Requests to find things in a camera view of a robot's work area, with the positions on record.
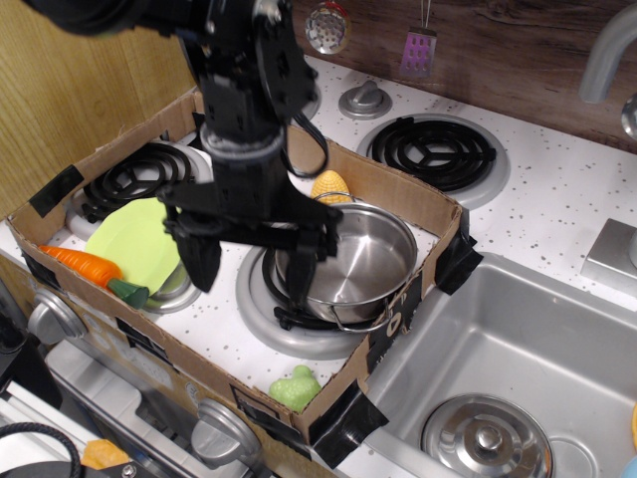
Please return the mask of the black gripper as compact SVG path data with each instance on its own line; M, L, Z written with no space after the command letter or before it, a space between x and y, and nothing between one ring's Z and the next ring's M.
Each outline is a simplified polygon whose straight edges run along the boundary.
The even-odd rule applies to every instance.
M166 186L166 232L191 283L208 293L221 262L220 242L289 249L285 283L293 310L307 302L317 263L337 253L342 214L300 193L289 178L285 146L246 154L211 153L213 180Z

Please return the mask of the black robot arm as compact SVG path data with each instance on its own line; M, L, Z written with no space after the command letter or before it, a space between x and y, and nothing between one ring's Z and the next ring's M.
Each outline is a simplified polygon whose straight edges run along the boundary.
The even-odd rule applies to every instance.
M103 37L136 27L177 37L199 87L207 183L166 186L165 226L195 287L212 287L225 242L286 252L290 306L307 300L318 262L335 255L341 214L299 192L288 128L307 124L316 71L288 1L35 1L62 30Z

